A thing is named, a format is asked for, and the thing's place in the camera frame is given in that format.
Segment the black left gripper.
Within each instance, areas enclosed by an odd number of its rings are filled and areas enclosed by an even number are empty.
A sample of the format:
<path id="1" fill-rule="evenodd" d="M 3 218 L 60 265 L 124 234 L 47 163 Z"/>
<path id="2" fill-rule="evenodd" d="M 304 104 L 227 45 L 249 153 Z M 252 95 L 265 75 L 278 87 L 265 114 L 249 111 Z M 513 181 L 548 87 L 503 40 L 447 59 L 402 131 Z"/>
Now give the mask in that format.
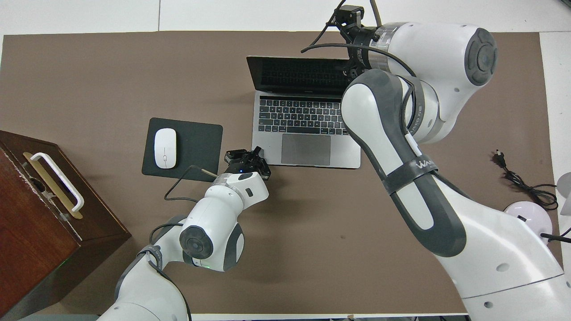
<path id="1" fill-rule="evenodd" d="M 245 149 L 227 151 L 224 156 L 228 163 L 226 173 L 259 173 L 263 180 L 269 180 L 271 170 L 265 158 L 263 148 L 256 146 L 253 154 L 247 154 Z"/>

